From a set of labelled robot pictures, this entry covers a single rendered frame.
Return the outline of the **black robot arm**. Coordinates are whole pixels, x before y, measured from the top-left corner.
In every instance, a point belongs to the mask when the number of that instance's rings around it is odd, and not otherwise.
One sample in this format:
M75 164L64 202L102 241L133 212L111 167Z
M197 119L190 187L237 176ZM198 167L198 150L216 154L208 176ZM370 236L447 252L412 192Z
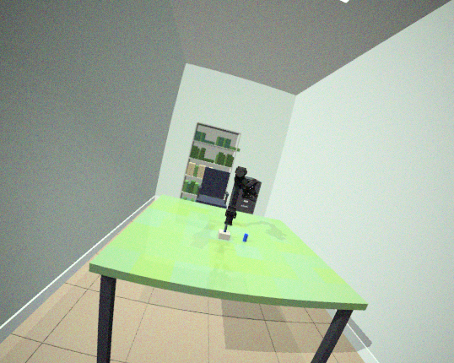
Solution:
M228 209L226 209L226 212L225 212L225 217L226 217L226 220L224 222L224 224L226 225L232 225L232 221L233 219L236 219L236 201L237 201L237 198L238 198L238 195L239 195L239 191L240 191L240 187L239 187L239 183L242 181L242 180L245 180L245 175L247 174L247 169L244 168L244 167L236 167L236 170L235 170L235 191L234 191L234 195L233 195L233 198L232 198L232 201L231 201L231 205L228 207ZM253 179L253 180L249 180L247 179L247 183L251 182L251 181L254 181L256 184L257 184L257 179ZM255 185L256 185L255 184ZM254 185L254 186L255 186ZM235 216L235 217L234 217Z

